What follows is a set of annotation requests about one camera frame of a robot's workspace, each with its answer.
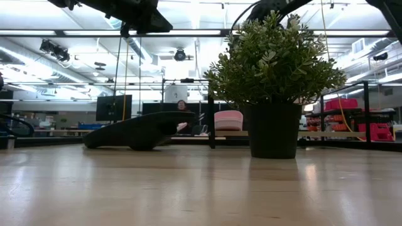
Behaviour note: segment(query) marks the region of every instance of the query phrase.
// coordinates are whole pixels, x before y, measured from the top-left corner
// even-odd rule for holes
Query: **ceiling light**
[[[63,31],[67,36],[120,36],[120,30],[94,31]]]
[[[0,30],[0,35],[56,35],[55,31]]]
[[[348,95],[350,94],[350,95],[352,95],[352,94],[358,94],[359,92],[363,92],[363,90],[364,89],[358,89],[358,90],[355,90],[355,91],[351,91],[350,93],[348,93]]]
[[[54,83],[54,85],[89,85],[89,83],[85,83],[85,82],[69,82],[69,83],[60,82],[60,83]]]
[[[19,100],[19,101],[23,101],[23,102],[44,102],[44,101],[47,101],[47,100],[35,100],[35,99],[33,99],[33,100]]]
[[[5,82],[5,85],[48,85],[47,82]]]
[[[382,36],[387,35],[389,31],[327,31],[327,36]],[[314,31],[315,35],[324,35],[324,31]]]
[[[362,77],[365,77],[366,75],[360,74],[360,75],[355,75],[353,77],[350,77],[346,80],[346,82],[355,82],[357,80],[359,80]]]
[[[19,100],[0,99],[0,102],[17,102]]]
[[[378,84],[373,84],[373,83],[370,83],[369,84],[369,86],[377,86]],[[357,84],[356,86],[364,86],[364,84],[363,83],[361,83],[361,84]]]
[[[398,73],[396,75],[388,75],[387,77],[379,79],[378,82],[379,83],[391,82],[391,81],[399,80],[401,78],[402,78],[402,73]]]
[[[402,86],[402,83],[385,83],[382,86]]]
[[[334,99],[334,98],[338,98],[338,94],[324,95],[324,100],[330,100],[330,99]]]
[[[171,30],[167,33],[147,33],[146,35],[220,35],[220,30]]]
[[[36,92],[36,89],[34,89],[33,87],[29,87],[27,85],[8,85],[10,87],[13,88],[17,88],[17,89],[21,89],[21,90],[25,90],[25,91],[30,91],[30,92]]]

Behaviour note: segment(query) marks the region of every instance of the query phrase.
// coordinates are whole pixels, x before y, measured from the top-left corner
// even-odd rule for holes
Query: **white cylinder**
[[[187,102],[187,86],[171,85],[165,90],[165,103],[177,103],[179,100]]]

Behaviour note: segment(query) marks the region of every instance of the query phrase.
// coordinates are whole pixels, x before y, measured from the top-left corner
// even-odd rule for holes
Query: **black plant pot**
[[[249,121],[251,156],[295,158],[301,107],[297,104],[245,106],[245,117]]]

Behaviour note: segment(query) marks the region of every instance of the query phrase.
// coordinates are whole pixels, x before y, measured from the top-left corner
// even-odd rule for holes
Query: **green leaves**
[[[227,37],[227,53],[205,73],[211,95],[237,105],[309,102],[345,82],[343,72],[333,69],[335,60],[319,57],[326,53],[324,38],[316,40],[299,16],[290,15],[287,29],[277,24],[272,12],[262,23],[243,23],[238,38]]]

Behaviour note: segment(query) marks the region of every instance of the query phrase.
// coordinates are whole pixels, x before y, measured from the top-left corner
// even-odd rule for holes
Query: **pink basket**
[[[341,99],[340,103],[342,104],[343,109],[356,109],[357,108],[357,100],[356,99]],[[337,109],[340,109],[338,98],[327,101],[325,103],[325,111],[337,110]]]
[[[241,131],[243,129],[243,114],[237,110],[224,110],[215,113],[215,130]]]

